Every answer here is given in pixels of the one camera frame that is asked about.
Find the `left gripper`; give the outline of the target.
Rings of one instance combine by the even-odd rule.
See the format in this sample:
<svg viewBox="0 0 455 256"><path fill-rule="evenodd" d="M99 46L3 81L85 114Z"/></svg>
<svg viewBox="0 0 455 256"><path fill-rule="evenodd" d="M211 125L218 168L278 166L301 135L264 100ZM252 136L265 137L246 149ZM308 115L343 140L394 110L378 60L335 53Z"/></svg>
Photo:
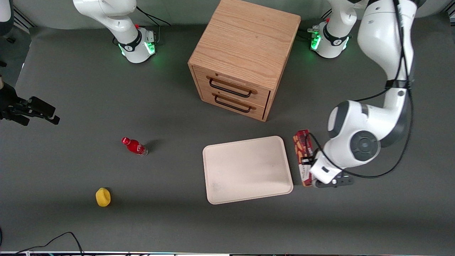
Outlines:
<svg viewBox="0 0 455 256"><path fill-rule="evenodd" d="M320 151L316 154L314 162L313 158L301 158L301 165L311 166L309 172L323 184L331 183L342 171L339 167L335 167Z"/></svg>

